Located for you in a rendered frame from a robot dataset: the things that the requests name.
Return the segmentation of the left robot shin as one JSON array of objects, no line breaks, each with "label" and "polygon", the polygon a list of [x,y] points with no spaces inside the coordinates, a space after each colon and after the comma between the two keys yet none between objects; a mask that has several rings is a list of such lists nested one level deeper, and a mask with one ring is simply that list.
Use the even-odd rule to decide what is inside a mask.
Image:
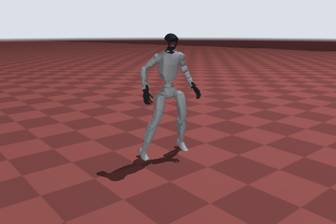
[{"label": "left robot shin", "polygon": [[177,131],[178,131],[178,139],[179,139],[179,142],[181,143],[181,141],[183,142],[183,139],[184,139],[184,134],[185,134],[185,130],[186,130],[186,123],[183,122],[182,125],[176,124],[176,126],[177,126]]}]

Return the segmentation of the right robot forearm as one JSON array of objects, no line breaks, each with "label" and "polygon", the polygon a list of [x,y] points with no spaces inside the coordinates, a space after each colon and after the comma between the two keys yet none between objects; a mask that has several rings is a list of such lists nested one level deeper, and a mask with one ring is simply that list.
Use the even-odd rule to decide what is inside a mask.
[{"label": "right robot forearm", "polygon": [[145,73],[145,67],[142,67],[140,70],[140,77],[142,81],[142,89],[146,89],[146,85],[148,85],[147,74]]}]

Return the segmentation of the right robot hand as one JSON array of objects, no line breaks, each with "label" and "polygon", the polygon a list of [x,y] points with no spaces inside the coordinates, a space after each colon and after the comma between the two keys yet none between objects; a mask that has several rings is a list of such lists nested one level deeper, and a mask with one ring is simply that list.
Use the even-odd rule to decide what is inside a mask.
[{"label": "right robot hand", "polygon": [[[149,97],[151,97],[151,98],[153,98],[150,94],[149,94],[149,87],[148,87],[148,85],[146,85],[145,86],[146,87],[146,89],[144,89],[143,90],[143,98],[144,98],[144,103],[145,104],[151,104],[151,103],[153,103],[151,100],[150,100],[150,98]],[[151,102],[151,103],[150,103]]]}]

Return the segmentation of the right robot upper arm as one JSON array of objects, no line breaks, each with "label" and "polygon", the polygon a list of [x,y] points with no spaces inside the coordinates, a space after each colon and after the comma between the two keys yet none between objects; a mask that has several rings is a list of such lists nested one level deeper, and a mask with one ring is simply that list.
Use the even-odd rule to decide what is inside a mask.
[{"label": "right robot upper arm", "polygon": [[143,66],[146,69],[145,73],[148,74],[148,69],[154,66],[156,63],[160,63],[163,57],[163,54],[154,54],[153,57]]}]

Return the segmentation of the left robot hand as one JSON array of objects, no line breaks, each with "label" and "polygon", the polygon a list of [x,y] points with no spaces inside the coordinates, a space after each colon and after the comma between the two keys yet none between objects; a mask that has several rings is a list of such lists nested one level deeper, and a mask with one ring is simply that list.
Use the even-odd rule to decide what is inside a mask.
[{"label": "left robot hand", "polygon": [[194,92],[196,93],[196,95],[197,95],[197,98],[196,99],[199,99],[200,97],[201,97],[201,93],[200,93],[200,90],[196,87],[196,85],[195,85],[195,83],[194,82],[191,82],[191,85],[192,85],[192,87],[191,88],[193,88],[194,89]]}]

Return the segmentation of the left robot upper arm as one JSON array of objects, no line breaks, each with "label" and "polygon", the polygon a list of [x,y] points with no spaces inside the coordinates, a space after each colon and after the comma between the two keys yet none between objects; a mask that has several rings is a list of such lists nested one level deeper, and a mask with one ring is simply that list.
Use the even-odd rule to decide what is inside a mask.
[{"label": "left robot upper arm", "polygon": [[181,70],[181,72],[186,72],[187,71],[187,67],[185,65],[185,55],[182,52],[180,52],[180,51],[179,51],[179,54],[181,56],[180,57],[180,65],[181,65],[180,70]]}]

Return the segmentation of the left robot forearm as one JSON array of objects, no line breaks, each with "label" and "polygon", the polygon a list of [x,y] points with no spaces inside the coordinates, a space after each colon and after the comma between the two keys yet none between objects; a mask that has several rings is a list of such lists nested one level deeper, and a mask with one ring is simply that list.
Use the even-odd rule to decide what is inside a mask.
[{"label": "left robot forearm", "polygon": [[190,76],[190,73],[189,73],[188,69],[187,69],[187,72],[185,72],[183,75],[185,76],[185,78],[188,82],[188,85],[190,87],[192,87],[191,82],[194,82],[194,81],[192,80],[192,77]]}]

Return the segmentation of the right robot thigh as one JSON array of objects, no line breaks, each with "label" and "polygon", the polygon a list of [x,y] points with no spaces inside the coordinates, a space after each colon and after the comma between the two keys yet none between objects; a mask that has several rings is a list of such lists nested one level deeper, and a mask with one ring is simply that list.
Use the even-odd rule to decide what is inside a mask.
[{"label": "right robot thigh", "polygon": [[153,110],[153,118],[152,118],[152,129],[154,127],[157,128],[163,112],[164,112],[164,106],[165,106],[165,96],[164,96],[164,92],[159,92],[154,96],[154,101],[155,101],[155,106],[154,106],[154,110]]}]

